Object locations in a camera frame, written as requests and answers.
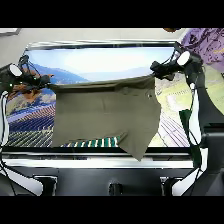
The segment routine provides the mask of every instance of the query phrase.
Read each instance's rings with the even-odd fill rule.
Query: blue sky
[[[88,80],[103,81],[116,79],[116,73],[119,78],[150,74],[152,62],[162,63],[172,52],[172,47],[132,47],[33,50],[27,54],[32,63],[64,69]]]

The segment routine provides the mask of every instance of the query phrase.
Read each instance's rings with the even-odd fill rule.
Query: olive green cloth
[[[118,146],[140,161],[158,131],[161,106],[153,77],[50,89],[56,93],[52,147],[120,136]]]

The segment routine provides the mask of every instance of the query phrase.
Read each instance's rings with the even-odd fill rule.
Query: landscape print
[[[107,49],[32,50],[30,61],[41,75],[54,74],[53,84],[116,80],[150,75],[153,61],[168,59],[172,47],[135,47]],[[224,112],[223,78],[220,73],[207,68],[208,92],[218,109]],[[189,146],[181,125],[179,110],[189,109],[191,91],[183,74],[176,74],[174,81],[156,79],[156,96],[162,112],[158,133],[149,147]],[[56,95],[43,89],[33,103],[20,94],[8,101],[7,119],[10,127],[8,146],[50,147],[52,143]],[[119,136],[86,142],[65,143],[61,147],[117,147]]]

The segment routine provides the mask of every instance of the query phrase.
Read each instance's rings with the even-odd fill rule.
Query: purple patterned fabric
[[[181,44],[199,54],[204,63],[224,72],[224,28],[192,28]]]

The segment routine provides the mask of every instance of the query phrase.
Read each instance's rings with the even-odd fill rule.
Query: cloth
[[[56,93],[52,147],[120,136],[118,146],[140,161],[158,131],[153,77],[50,88]]]
[[[199,54],[207,65],[224,72],[224,28],[192,28],[181,44]]]

